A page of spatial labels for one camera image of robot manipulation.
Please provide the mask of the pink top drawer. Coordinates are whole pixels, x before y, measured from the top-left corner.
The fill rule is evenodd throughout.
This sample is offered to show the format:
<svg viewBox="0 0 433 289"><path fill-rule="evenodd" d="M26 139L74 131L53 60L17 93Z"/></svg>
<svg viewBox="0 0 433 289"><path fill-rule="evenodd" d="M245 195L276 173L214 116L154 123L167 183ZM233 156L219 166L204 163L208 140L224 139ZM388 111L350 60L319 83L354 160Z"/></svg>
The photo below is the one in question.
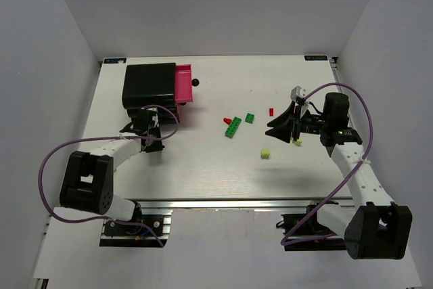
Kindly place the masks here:
<svg viewBox="0 0 433 289"><path fill-rule="evenodd" d="M176 65L175 69L175 101L187 104L193 101L193 85L191 64Z"/></svg>

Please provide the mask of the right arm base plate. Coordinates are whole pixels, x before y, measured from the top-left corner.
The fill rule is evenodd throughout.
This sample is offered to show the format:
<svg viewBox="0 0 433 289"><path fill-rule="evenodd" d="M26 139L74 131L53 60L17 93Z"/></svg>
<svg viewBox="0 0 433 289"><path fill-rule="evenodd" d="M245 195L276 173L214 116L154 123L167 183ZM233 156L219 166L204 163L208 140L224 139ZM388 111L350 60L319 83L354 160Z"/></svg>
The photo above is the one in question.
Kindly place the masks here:
<svg viewBox="0 0 433 289"><path fill-rule="evenodd" d="M293 226L295 226L306 213L289 213L281 216L281 220L278 221L275 226L277 229L283 231L286 235ZM315 218L309 219L305 224L301 225L289 240L303 239L307 237L324 236L331 234L331 231L318 224ZM294 252L312 252L312 251L345 251L346 247L344 240L339 237L330 237L329 239L313 240L308 242L301 242L297 244L291 244L284 247L285 251Z"/></svg>

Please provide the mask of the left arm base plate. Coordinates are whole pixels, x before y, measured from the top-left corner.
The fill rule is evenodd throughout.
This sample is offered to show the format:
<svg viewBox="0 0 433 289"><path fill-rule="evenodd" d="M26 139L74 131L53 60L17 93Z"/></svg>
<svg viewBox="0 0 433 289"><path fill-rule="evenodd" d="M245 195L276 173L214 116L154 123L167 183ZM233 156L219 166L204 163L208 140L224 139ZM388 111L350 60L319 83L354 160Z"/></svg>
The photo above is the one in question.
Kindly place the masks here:
<svg viewBox="0 0 433 289"><path fill-rule="evenodd" d="M170 233L170 213L157 214L145 210L142 221L155 233L162 245L146 227L129 227L108 221L103 224L99 246L112 248L162 248L166 244Z"/></svg>

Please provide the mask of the black pink drawer cabinet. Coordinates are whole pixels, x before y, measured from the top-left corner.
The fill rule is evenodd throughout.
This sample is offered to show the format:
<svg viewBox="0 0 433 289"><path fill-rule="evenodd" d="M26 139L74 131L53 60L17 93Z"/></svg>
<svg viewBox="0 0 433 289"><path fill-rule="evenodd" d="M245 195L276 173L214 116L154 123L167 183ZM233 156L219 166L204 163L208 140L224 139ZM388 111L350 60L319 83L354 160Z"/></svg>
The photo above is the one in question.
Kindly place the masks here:
<svg viewBox="0 0 433 289"><path fill-rule="evenodd" d="M148 105L160 105L170 110L159 109L162 123L175 123L181 120L181 107L175 101L176 63L128 65L124 76L122 105L130 118L134 119L138 110ZM192 77L193 88L200 81Z"/></svg>

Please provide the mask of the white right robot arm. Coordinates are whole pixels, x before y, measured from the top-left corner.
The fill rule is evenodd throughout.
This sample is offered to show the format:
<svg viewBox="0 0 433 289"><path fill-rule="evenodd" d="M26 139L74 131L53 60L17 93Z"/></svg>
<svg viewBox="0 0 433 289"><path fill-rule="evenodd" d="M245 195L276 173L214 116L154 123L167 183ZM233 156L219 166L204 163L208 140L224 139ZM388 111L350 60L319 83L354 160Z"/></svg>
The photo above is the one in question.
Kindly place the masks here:
<svg viewBox="0 0 433 289"><path fill-rule="evenodd" d="M286 111L268 123L266 135L285 143L297 141L301 133L318 135L340 169L355 209L333 202L332 194L308 205L301 220L279 223L285 229L282 246L338 236L352 259L402 259L413 216L408 206L398 205L386 192L364 157L363 141L348 125L348 96L327 93L318 114L311 114L308 105L309 101L294 95Z"/></svg>

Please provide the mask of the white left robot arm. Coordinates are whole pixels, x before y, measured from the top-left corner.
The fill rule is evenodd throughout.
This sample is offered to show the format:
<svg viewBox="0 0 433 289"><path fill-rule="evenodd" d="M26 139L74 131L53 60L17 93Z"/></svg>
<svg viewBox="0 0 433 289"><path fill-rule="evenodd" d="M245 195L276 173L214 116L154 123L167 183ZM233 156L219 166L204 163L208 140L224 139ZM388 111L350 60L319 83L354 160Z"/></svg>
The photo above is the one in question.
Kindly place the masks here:
<svg viewBox="0 0 433 289"><path fill-rule="evenodd" d="M142 152L162 150L157 108L142 108L135 119L111 140L90 152L75 151L68 160L60 204L114 220L138 223L138 203L114 194L114 171Z"/></svg>

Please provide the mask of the red wedge lego piece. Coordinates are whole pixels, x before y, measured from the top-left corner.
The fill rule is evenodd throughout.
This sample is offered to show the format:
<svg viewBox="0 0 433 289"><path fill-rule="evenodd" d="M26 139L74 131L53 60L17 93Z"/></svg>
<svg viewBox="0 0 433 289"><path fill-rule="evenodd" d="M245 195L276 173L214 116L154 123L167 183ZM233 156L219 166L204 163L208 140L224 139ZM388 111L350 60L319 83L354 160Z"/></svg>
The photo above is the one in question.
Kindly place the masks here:
<svg viewBox="0 0 433 289"><path fill-rule="evenodd" d="M224 118L223 121L228 125L230 125L232 122L232 120L230 118Z"/></svg>

